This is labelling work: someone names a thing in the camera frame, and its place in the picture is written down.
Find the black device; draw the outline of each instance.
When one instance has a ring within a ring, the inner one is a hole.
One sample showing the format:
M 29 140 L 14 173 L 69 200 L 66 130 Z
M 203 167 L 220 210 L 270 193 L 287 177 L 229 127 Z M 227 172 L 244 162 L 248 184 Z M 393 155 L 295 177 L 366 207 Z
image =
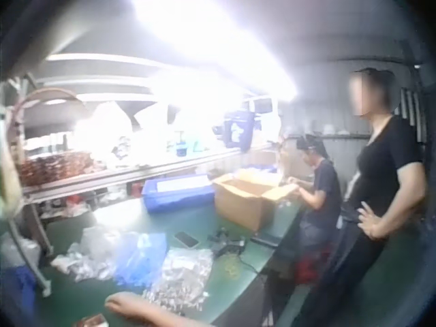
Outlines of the black device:
M 209 241 L 214 242 L 211 250 L 215 259 L 221 257 L 223 254 L 235 253 L 240 255 L 244 249 L 247 241 L 243 237 L 237 239 L 231 239 L 229 233 L 225 228 L 218 230 L 216 235 L 209 236 Z
M 175 234 L 174 237 L 179 242 L 184 244 L 184 246 L 186 246 L 188 249 L 195 247 L 199 243 L 198 240 L 196 240 L 194 237 L 186 234 L 185 232 L 179 232 L 179 233 Z
M 258 232 L 251 237 L 251 241 L 257 244 L 265 245 L 271 249 L 279 247 L 281 238 L 265 232 Z

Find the open cardboard box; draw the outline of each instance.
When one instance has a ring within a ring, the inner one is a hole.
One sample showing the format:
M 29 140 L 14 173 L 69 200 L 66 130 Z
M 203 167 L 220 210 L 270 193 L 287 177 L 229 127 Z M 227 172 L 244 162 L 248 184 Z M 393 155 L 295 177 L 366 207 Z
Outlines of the open cardboard box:
M 213 181 L 215 208 L 227 220 L 258 231 L 273 220 L 276 203 L 296 185 L 280 187 L 281 175 L 239 170 Z

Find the green workbench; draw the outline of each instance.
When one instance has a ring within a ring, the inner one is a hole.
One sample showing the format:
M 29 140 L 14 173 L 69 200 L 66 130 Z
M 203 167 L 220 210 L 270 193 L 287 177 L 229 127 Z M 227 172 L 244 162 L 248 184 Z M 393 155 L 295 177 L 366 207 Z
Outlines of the green workbench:
M 264 230 L 283 238 L 297 216 L 298 210 L 297 203 L 279 205 L 274 221 Z M 207 237 L 215 234 L 220 227 L 228 229 L 231 235 L 250 236 L 248 230 L 220 218 L 213 205 L 149 215 L 142 200 L 137 199 L 48 225 L 47 235 L 54 246 L 55 254 L 65 253 L 73 242 L 80 242 L 83 228 L 95 225 L 97 221 L 119 225 L 118 228 L 129 231 L 165 232 L 167 241 L 172 247 L 183 247 L 174 238 L 174 234 L 180 231 L 198 239 L 200 241 L 198 249 L 210 247 Z M 248 242 L 241 258 L 257 271 L 261 271 L 273 253 L 274 250 L 268 247 Z M 257 277 L 253 270 L 240 263 L 239 278 L 231 279 L 225 271 L 224 260 L 225 258 L 219 258 L 213 264 L 211 277 L 205 289 L 209 297 L 204 303 L 203 310 L 188 311 L 189 317 L 212 324 L 235 303 Z M 71 276 L 64 275 L 50 266 L 43 268 L 42 272 L 52 281 L 51 296 L 42 298 L 38 292 L 35 299 L 35 314 L 41 319 L 43 326 L 72 326 L 74 322 L 98 313 L 104 314 L 110 327 L 135 326 L 104 308 L 107 296 L 125 291 L 126 287 L 119 286 L 113 281 L 94 279 L 76 283 Z

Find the blue tray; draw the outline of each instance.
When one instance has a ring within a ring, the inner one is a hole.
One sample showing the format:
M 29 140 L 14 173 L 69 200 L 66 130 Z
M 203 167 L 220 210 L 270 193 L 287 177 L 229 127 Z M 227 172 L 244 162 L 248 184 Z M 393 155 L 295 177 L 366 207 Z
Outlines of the blue tray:
M 144 205 L 148 212 L 160 213 L 213 203 L 215 190 L 206 185 L 207 178 L 198 174 L 148 180 L 142 189 Z

